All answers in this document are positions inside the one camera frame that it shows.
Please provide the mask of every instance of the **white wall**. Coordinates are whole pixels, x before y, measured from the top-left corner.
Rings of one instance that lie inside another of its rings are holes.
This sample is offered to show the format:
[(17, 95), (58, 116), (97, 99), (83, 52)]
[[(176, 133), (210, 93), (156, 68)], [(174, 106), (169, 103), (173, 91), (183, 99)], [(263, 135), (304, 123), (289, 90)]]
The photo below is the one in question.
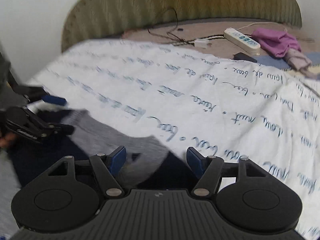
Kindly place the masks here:
[(22, 81), (54, 60), (68, 12), (78, 0), (0, 0), (0, 43)]
[(320, 41), (320, 0), (296, 0), (301, 11), (302, 28), (309, 38)]

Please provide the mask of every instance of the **metal screw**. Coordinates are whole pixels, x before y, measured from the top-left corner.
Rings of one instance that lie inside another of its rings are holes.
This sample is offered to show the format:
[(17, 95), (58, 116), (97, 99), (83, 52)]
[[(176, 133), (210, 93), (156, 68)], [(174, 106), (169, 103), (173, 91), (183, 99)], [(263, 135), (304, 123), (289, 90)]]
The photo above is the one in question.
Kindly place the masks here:
[(210, 192), (206, 188), (197, 188), (193, 191), (193, 193), (197, 196), (203, 197), (209, 195)]
[(117, 197), (117, 196), (121, 195), (122, 190), (120, 190), (118, 188), (110, 188), (106, 191), (106, 193), (108, 196)]

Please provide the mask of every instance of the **white cable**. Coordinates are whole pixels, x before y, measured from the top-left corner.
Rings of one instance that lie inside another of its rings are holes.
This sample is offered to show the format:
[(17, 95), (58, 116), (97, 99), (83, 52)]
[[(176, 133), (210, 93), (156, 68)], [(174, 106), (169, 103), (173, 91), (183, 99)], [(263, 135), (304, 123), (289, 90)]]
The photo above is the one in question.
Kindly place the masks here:
[(238, 31), (238, 30), (241, 30), (241, 29), (243, 29), (243, 28), (249, 27), (249, 26), (251, 26), (251, 25), (255, 25), (255, 24), (266, 24), (266, 23), (274, 23), (274, 24), (278, 24), (278, 25), (281, 25), (282, 27), (284, 27), (281, 23), (276, 23), (276, 22), (255, 22), (255, 23), (251, 23), (251, 24), (249, 24), (249, 25), (247, 25), (247, 26), (243, 26), (243, 27), (241, 27), (241, 28), (239, 28), (239, 29), (235, 29), (235, 30)]

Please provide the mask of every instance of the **power strip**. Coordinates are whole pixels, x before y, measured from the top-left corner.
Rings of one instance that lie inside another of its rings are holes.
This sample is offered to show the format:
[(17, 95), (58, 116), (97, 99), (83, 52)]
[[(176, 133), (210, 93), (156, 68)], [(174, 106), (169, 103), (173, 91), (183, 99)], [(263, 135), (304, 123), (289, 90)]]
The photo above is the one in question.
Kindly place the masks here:
[(248, 36), (238, 32), (233, 28), (228, 28), (223, 32), (223, 36), (231, 41), (232, 43), (236, 44), (240, 48), (244, 49), (246, 52), (249, 52), (253, 55), (260, 54), (260, 44), (254, 41), (253, 39), (249, 38)]

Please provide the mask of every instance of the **purple fabric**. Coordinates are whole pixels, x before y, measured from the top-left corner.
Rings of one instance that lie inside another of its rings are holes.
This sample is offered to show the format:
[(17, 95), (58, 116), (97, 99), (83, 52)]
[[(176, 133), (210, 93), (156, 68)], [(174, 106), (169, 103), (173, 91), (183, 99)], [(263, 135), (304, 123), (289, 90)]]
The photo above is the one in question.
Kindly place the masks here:
[(287, 32), (258, 28), (252, 33), (252, 37), (260, 43), (261, 48), (275, 57), (284, 57), (290, 48), (301, 52), (296, 38)]

